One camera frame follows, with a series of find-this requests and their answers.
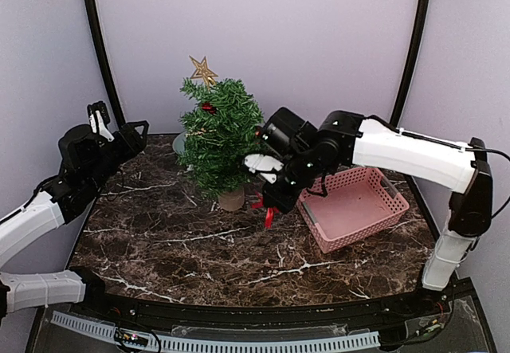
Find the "red ribbon bow ornament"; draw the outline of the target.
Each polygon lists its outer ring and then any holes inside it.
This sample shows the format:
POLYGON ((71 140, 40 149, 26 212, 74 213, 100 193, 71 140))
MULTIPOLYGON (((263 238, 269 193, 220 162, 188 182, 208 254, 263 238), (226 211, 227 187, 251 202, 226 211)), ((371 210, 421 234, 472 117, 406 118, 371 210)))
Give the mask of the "red ribbon bow ornament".
POLYGON ((266 215, 265 215, 265 221, 264 221, 264 227, 266 229, 271 229, 273 224, 274 215, 279 213, 279 210, 276 207, 267 207, 264 204, 264 198, 262 194, 259 192, 256 193, 257 196, 257 202, 252 203, 250 206, 252 209, 265 209, 266 215))

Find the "pink plastic basket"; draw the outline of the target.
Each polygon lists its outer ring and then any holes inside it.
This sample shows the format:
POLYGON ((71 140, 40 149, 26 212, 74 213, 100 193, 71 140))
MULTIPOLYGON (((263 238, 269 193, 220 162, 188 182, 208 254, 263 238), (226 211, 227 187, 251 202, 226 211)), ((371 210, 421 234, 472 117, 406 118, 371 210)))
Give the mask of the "pink plastic basket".
POLYGON ((378 168, 356 167, 325 179, 328 195, 303 190, 296 206, 322 253, 331 253, 398 223, 410 208, 378 168))

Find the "red foil gift box ornament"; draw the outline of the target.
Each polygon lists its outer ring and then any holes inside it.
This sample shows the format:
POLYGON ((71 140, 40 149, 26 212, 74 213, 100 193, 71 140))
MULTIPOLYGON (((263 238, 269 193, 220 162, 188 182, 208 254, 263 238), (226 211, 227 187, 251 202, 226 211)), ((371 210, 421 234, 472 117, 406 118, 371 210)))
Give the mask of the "red foil gift box ornament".
POLYGON ((205 112, 209 112, 211 115, 214 115, 217 112, 217 109, 211 103, 208 102, 202 104, 202 110, 204 110, 205 112))

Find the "gold star ornament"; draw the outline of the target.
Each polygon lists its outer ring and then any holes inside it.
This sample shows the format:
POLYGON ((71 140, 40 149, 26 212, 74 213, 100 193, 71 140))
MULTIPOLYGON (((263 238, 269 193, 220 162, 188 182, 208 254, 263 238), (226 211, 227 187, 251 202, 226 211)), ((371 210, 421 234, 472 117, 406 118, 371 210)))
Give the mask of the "gold star ornament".
POLYGON ((206 56, 204 56, 200 61, 192 56, 189 56, 189 58, 194 66, 194 71, 191 74, 190 79, 202 80, 208 90, 214 87, 217 84, 216 79, 218 78, 218 74, 210 69, 206 56))

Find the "small green christmas tree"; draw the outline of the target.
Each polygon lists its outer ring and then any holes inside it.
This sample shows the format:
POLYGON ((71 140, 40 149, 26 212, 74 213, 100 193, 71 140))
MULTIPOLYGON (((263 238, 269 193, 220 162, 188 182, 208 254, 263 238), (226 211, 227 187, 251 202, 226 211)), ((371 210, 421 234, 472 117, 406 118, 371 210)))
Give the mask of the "small green christmas tree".
POLYGON ((190 176, 203 197, 215 199, 222 210, 237 211, 245 204, 244 186, 250 182, 243 169, 244 157, 262 150, 255 134, 264 119, 262 110, 242 80, 220 80, 208 90, 186 78, 180 92, 194 101, 193 110, 180 118, 184 130, 216 132, 186 137, 179 163, 191 169, 190 176), (214 115, 202 110, 205 102, 217 109, 214 115))

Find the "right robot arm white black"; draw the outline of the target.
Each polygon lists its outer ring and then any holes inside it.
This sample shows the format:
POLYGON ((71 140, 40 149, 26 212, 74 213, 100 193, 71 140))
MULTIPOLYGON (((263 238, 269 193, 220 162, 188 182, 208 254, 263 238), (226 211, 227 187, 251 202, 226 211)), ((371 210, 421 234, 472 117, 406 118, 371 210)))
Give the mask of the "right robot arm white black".
POLYGON ((425 263, 422 286, 406 308, 424 316, 437 303, 454 270, 498 215, 493 207, 491 149, 481 139, 453 142, 395 127, 376 115, 333 111, 315 127, 279 108, 257 132, 273 155, 244 157, 265 180, 262 204, 288 213, 302 190, 339 167, 375 167, 435 182, 450 190, 449 216, 425 263))

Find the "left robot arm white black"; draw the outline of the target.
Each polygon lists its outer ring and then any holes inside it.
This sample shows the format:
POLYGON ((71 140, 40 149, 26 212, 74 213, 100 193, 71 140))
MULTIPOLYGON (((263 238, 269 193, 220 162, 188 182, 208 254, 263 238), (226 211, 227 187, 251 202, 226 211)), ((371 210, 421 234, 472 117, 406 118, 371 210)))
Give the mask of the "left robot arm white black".
MULTIPOLYGON (((94 202, 121 166, 147 145, 147 121, 130 122, 110 132, 103 120, 68 130, 59 139, 61 166, 40 182, 30 199, 1 220, 1 262, 5 264, 45 234, 68 225, 94 202)), ((1 274, 1 315, 24 308, 81 303, 96 318, 112 312, 112 299, 93 287, 87 269, 55 273, 1 274)))

